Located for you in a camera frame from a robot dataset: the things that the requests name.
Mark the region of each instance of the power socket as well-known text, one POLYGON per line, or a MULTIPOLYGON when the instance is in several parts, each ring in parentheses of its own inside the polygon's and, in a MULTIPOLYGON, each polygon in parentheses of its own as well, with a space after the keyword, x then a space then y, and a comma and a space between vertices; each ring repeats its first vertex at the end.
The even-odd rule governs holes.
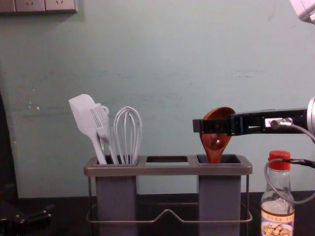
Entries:
POLYGON ((15 12, 14 0, 0 0, 0 13, 15 12))
POLYGON ((76 0, 45 0, 46 11, 77 12, 76 0))
POLYGON ((15 0, 17 12, 45 11, 45 0, 15 0))

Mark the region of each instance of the brown wooden spoon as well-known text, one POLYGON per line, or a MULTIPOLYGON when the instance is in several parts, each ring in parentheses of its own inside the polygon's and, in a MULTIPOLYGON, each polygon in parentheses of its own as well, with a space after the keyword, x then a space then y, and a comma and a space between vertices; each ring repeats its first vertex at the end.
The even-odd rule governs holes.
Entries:
MULTIPOLYGON (((220 119, 234 113, 235 111, 230 107, 218 107, 205 115, 204 119, 220 119)), ((200 139, 207 153, 209 163, 220 163, 223 151, 231 136, 227 134, 201 134, 200 139)))

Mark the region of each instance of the white whisk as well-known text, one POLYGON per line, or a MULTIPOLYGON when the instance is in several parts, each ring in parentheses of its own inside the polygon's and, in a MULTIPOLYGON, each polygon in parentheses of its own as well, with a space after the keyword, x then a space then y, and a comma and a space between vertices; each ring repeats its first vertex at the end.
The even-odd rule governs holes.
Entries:
POLYGON ((121 108, 114 119, 114 136, 122 164, 135 164, 142 139, 142 119, 132 107, 121 108))

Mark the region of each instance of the food image on label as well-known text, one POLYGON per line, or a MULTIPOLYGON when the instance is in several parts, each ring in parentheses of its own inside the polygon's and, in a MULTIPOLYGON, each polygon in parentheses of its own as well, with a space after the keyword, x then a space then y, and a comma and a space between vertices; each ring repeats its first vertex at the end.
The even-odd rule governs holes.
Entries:
POLYGON ((287 215, 261 211, 262 236, 293 236, 294 212, 287 215))

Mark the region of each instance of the utensil caddy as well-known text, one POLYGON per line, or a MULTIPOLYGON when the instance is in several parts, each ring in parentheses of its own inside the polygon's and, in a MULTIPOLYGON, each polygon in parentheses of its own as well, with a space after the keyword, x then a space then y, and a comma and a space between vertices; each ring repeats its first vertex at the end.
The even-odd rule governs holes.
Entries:
POLYGON ((239 236, 240 224, 252 221, 249 212, 249 175, 252 164, 240 155, 223 155, 221 163, 209 164, 206 155, 140 156, 135 165, 99 165, 91 158, 84 167, 89 180, 87 221, 98 225, 99 236, 138 236, 138 225, 154 224, 172 214, 183 224, 199 224, 199 236, 239 236), (159 165, 161 162, 185 165, 159 165), (199 219, 185 220, 167 206, 155 219, 137 220, 137 176, 194 175, 199 179, 199 219), (241 176, 246 176, 246 214, 241 217, 241 176), (91 178, 95 177, 96 205, 91 201, 91 178), (93 216, 97 210, 98 220, 93 216))

